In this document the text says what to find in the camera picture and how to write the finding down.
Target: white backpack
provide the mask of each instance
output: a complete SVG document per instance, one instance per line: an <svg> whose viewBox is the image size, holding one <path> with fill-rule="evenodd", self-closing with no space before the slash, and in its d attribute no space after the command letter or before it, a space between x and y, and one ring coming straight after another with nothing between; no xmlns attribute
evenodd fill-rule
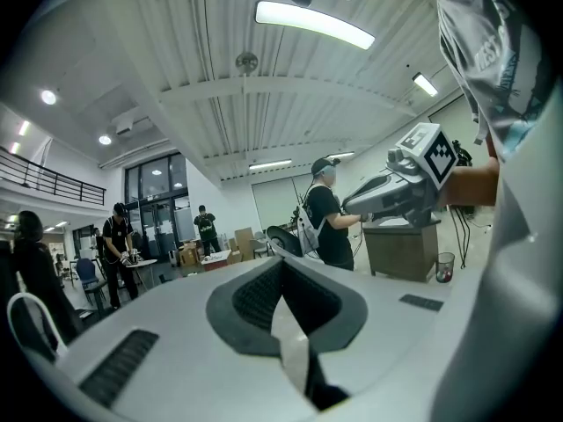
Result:
<svg viewBox="0 0 563 422"><path fill-rule="evenodd" d="M311 186L303 198L303 205L299 206L299 216L297 217L297 237L299 238L299 243L301 244L301 252L303 253L303 256L318 248L318 235L320 234L320 230L322 230L325 226L326 222L326 217L323 217L320 225L318 225L318 229L315 229L309 219L307 210L305 209L309 192L319 186L322 185Z"/></svg>

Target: balcony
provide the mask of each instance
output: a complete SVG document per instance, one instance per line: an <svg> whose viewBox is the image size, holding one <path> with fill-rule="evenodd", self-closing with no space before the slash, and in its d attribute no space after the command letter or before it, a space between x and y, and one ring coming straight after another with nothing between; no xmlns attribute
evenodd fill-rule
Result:
<svg viewBox="0 0 563 422"><path fill-rule="evenodd" d="M0 180L64 199L104 206L106 189L51 171L0 147Z"/></svg>

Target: black pants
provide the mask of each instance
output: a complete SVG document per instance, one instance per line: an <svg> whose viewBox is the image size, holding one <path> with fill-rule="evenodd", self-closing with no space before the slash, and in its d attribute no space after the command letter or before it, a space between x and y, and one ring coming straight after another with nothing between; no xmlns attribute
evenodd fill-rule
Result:
<svg viewBox="0 0 563 422"><path fill-rule="evenodd" d="M213 245L213 250L215 253L221 251L221 247L219 247L219 241L216 237L213 239L209 239L208 241L201 241L203 244L203 254L208 257L211 254L211 245Z"/></svg>
<svg viewBox="0 0 563 422"><path fill-rule="evenodd" d="M121 274L121 278L125 283L125 287L129 292L129 297L131 297L131 300L136 299L139 295L139 290L137 289L135 279L133 278L133 269L127 269L119 260L114 263L109 263L105 258L104 265L106 269L107 288L109 289L109 302L112 304L112 306L114 308L119 308L121 306L120 297L117 293L117 272Z"/></svg>
<svg viewBox="0 0 563 422"><path fill-rule="evenodd" d="M330 248L320 247L317 249L317 254L327 266L339 267L348 271L354 270L354 253L347 239L341 244L330 245Z"/></svg>

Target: ceiling lamp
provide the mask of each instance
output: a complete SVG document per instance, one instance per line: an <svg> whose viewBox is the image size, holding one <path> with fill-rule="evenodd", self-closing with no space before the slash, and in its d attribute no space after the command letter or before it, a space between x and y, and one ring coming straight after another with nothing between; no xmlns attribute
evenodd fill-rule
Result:
<svg viewBox="0 0 563 422"><path fill-rule="evenodd" d="M27 120L24 120L24 123L21 124L21 128L19 129L19 135L25 136L28 127L29 127L29 122Z"/></svg>
<svg viewBox="0 0 563 422"><path fill-rule="evenodd" d="M268 167L275 167L278 165L286 165L286 164L290 164L291 160L290 159L284 159L283 161L273 161L272 163L263 163L263 164L253 164L249 167L249 169L251 171L254 171L256 169L266 169Z"/></svg>
<svg viewBox="0 0 563 422"><path fill-rule="evenodd" d="M112 143L112 138L110 138L108 135L103 135L99 137L98 141L102 145L109 145Z"/></svg>
<svg viewBox="0 0 563 422"><path fill-rule="evenodd" d="M352 156L354 154L353 151L348 151L346 153L334 153L332 155L327 156L327 158L334 159L334 158L345 158L346 156Z"/></svg>
<svg viewBox="0 0 563 422"><path fill-rule="evenodd" d="M41 100L48 105L54 105L56 103L56 95L51 91L43 91L41 93Z"/></svg>
<svg viewBox="0 0 563 422"><path fill-rule="evenodd" d="M292 4L258 2L255 20L259 24L294 26L295 28L326 34L364 50L370 48L375 40L371 34L364 32L357 26L350 25L348 22Z"/></svg>
<svg viewBox="0 0 563 422"><path fill-rule="evenodd" d="M420 72L413 76L413 81L426 91L430 97L438 93L438 90Z"/></svg>

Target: robotic arm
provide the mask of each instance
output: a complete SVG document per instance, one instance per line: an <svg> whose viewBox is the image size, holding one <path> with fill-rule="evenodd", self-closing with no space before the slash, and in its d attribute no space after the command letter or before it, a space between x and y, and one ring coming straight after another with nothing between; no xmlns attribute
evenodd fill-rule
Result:
<svg viewBox="0 0 563 422"><path fill-rule="evenodd" d="M373 220L404 217L414 227L431 224L438 195L457 164L457 155L439 125L419 123L390 149L386 167L344 199L350 214Z"/></svg>

